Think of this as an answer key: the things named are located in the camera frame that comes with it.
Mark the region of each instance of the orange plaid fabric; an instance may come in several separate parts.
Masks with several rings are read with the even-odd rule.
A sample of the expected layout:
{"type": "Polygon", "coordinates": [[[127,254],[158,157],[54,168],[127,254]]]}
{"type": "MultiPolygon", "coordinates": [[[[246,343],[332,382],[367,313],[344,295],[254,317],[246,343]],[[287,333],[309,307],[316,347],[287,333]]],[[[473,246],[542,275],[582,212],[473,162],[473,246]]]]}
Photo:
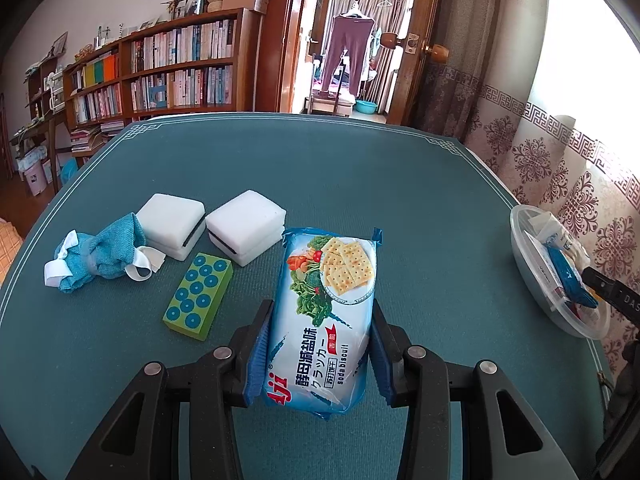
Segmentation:
{"type": "Polygon", "coordinates": [[[9,222],[0,223],[0,285],[22,245],[22,238],[9,222]]]}

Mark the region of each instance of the soda biscuit package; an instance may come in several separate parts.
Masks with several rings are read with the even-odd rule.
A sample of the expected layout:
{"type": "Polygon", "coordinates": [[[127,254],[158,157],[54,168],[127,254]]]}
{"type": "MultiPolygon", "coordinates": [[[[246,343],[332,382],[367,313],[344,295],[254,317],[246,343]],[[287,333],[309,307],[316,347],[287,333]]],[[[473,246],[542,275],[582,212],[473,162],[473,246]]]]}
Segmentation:
{"type": "Polygon", "coordinates": [[[381,243],[379,229],[371,240],[285,231],[263,384],[268,404],[328,418],[360,400],[381,243]]]}

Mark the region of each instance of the plate of crackers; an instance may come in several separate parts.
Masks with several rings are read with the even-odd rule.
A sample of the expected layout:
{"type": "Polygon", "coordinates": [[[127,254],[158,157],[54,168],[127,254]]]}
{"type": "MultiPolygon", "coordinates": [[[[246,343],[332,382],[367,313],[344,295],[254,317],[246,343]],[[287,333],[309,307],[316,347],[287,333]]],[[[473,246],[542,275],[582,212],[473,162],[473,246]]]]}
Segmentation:
{"type": "Polygon", "coordinates": [[[326,293],[341,304],[357,304],[373,293],[376,251],[366,240],[331,238],[322,247],[320,279],[326,293]]]}

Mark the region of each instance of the green sponge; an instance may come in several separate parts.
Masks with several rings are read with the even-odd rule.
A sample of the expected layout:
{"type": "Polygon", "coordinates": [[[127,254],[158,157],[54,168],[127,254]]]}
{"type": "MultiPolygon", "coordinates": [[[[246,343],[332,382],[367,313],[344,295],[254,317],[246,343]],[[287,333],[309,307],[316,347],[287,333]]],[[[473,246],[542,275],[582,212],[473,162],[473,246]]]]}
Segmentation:
{"type": "Polygon", "coordinates": [[[162,321],[176,332],[204,341],[233,273],[229,260],[198,253],[162,321]]]}

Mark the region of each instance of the white sponge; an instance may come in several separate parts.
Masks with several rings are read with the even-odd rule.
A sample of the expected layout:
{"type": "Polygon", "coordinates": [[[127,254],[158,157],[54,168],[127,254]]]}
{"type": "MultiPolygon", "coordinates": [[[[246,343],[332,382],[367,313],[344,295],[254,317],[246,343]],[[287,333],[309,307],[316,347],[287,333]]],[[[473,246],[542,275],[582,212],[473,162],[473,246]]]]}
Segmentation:
{"type": "Polygon", "coordinates": [[[286,214],[268,198],[249,190],[209,213],[207,229],[217,247],[245,266],[280,239],[286,214]]]}
{"type": "Polygon", "coordinates": [[[146,244],[183,262],[204,232],[204,204],[156,193],[137,215],[146,244]]]}

